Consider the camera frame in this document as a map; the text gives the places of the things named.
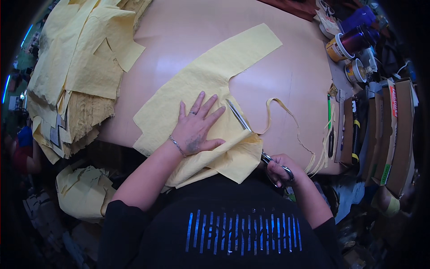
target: table surface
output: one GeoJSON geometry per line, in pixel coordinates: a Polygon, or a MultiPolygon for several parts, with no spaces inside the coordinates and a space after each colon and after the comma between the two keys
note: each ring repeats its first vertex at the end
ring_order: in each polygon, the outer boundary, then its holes
{"type": "MultiPolygon", "coordinates": [[[[133,116],[163,84],[207,50],[260,23],[267,24],[283,46],[233,77],[231,94],[258,133],[268,123],[266,101],[272,97],[282,100],[298,120],[301,141],[316,153],[316,164],[327,134],[327,92],[332,83],[326,38],[318,24],[259,1],[154,1],[134,36],[146,50],[124,73],[115,117],[103,123],[98,139],[132,147],[142,134],[133,116]]],[[[339,104],[334,98],[332,104],[338,119],[339,104]]],[[[272,125],[261,135],[264,150],[270,155],[286,153],[305,168],[311,154],[297,140],[293,117],[275,101],[270,109],[272,125]]],[[[329,161],[320,173],[341,171],[339,163],[329,161]]]]}

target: right hand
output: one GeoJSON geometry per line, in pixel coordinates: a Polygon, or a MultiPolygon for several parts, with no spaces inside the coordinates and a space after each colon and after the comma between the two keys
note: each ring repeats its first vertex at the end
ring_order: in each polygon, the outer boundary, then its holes
{"type": "Polygon", "coordinates": [[[294,180],[291,185],[297,183],[303,177],[307,177],[307,174],[300,168],[300,166],[294,162],[287,154],[272,155],[273,161],[270,161],[267,165],[267,173],[270,180],[278,188],[282,187],[281,179],[289,180],[287,172],[282,168],[281,165],[289,168],[294,175],[294,180]]]}

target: person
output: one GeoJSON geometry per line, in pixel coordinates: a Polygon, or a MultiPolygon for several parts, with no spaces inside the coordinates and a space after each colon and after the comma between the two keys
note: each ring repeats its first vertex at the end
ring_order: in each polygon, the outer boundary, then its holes
{"type": "Polygon", "coordinates": [[[7,135],[4,144],[12,161],[12,167],[21,175],[38,174],[42,170],[40,147],[33,139],[31,122],[19,131],[15,139],[7,135]]]}
{"type": "Polygon", "coordinates": [[[251,174],[242,184],[215,175],[166,195],[166,206],[152,219],[148,213],[167,179],[184,158],[212,150],[222,139],[206,140],[225,112],[202,105],[201,92],[186,115],[180,103],[171,137],[118,188],[109,203],[98,250],[98,268],[339,268],[333,215],[306,173],[287,155],[267,165],[271,180],[289,180],[297,206],[251,174]]]}

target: bracelet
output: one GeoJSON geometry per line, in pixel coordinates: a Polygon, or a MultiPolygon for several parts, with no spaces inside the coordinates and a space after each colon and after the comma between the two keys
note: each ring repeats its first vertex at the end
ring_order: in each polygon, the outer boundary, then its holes
{"type": "Polygon", "coordinates": [[[173,139],[173,137],[170,135],[169,139],[173,142],[173,144],[176,145],[176,147],[178,147],[179,151],[181,152],[181,154],[186,157],[185,153],[182,151],[181,147],[178,145],[178,143],[173,139]]]}

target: purple bottle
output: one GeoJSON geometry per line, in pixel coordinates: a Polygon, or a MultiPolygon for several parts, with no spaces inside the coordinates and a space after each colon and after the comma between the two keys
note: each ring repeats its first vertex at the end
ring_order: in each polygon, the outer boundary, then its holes
{"type": "Polygon", "coordinates": [[[341,22],[342,30],[347,33],[357,26],[365,24],[370,26],[376,20],[375,15],[369,6],[357,9],[351,16],[341,22]]]}
{"type": "Polygon", "coordinates": [[[357,26],[355,29],[341,36],[342,45],[351,55],[374,46],[378,40],[378,31],[367,28],[365,25],[357,26]]]}

